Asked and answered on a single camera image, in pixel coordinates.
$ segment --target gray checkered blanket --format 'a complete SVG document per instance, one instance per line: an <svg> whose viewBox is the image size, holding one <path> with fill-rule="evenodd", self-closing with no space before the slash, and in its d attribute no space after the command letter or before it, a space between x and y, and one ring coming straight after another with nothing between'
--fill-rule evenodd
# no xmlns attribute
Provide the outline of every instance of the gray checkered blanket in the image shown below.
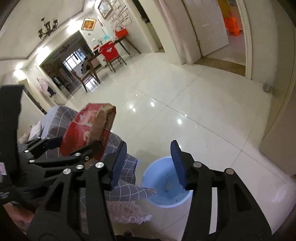
<svg viewBox="0 0 296 241"><path fill-rule="evenodd" d="M54 106L48 111L41 121L41 138L54 138L63 136L70 125L72 119L77 112L67 106ZM110 134L105 153L102 157L117 150L121 138L112 133ZM61 156L59 148L46 151L40 158L53 158ZM105 191L107 201L135 201L152 196L156 193L155 189L142 188L136 186L135 169L138 159L127 154L125 163L121 172L121 178L118 181L118 186L112 191ZM81 189L81 200L85 196L85 188Z"/></svg>

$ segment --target blue bucket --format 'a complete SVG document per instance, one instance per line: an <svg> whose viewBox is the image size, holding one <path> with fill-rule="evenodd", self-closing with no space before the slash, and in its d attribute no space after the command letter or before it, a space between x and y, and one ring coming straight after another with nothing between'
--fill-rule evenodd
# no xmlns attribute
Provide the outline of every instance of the blue bucket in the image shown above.
<svg viewBox="0 0 296 241"><path fill-rule="evenodd" d="M142 178L142 187L156 188L157 193L148 200L158 207L176 207L184 203L192 190L186 191L179 183L171 156L165 156L151 163Z"/></svg>

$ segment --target window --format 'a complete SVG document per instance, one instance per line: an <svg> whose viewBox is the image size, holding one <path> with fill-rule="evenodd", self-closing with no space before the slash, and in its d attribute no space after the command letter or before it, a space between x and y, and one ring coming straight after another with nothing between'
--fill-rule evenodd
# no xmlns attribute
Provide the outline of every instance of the window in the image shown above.
<svg viewBox="0 0 296 241"><path fill-rule="evenodd" d="M78 49L75 52L73 52L68 58L66 58L63 64L71 72L84 59L84 53L81 51L81 49Z"/></svg>

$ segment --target metal screw head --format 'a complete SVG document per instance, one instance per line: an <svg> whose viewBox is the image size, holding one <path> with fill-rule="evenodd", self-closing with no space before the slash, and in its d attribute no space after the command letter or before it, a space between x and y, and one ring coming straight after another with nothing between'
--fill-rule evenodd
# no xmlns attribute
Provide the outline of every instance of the metal screw head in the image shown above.
<svg viewBox="0 0 296 241"><path fill-rule="evenodd" d="M83 165L77 165L76 168L77 169L82 169L83 168Z"/></svg>
<svg viewBox="0 0 296 241"><path fill-rule="evenodd" d="M104 163L97 162L95 166L96 166L96 168L102 168L104 166Z"/></svg>
<svg viewBox="0 0 296 241"><path fill-rule="evenodd" d="M199 161L195 161L193 163L193 166L196 167L196 168L200 168L200 167L202 167L202 164Z"/></svg>
<svg viewBox="0 0 296 241"><path fill-rule="evenodd" d="M234 170L231 169L231 168L227 168L226 173L229 174L229 175L232 175L232 174L234 174Z"/></svg>
<svg viewBox="0 0 296 241"><path fill-rule="evenodd" d="M71 169L70 168L66 168L66 169L63 170L63 173L65 175L68 175L70 172L71 172Z"/></svg>

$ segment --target pink fabric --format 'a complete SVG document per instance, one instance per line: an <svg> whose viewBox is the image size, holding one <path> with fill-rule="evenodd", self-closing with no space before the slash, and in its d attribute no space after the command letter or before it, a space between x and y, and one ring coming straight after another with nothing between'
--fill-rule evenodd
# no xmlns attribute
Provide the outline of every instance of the pink fabric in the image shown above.
<svg viewBox="0 0 296 241"><path fill-rule="evenodd" d="M37 78L40 86L38 86L38 89L41 93L43 93L46 96L50 96L50 93L47 91L48 89L48 83L42 78Z"/></svg>

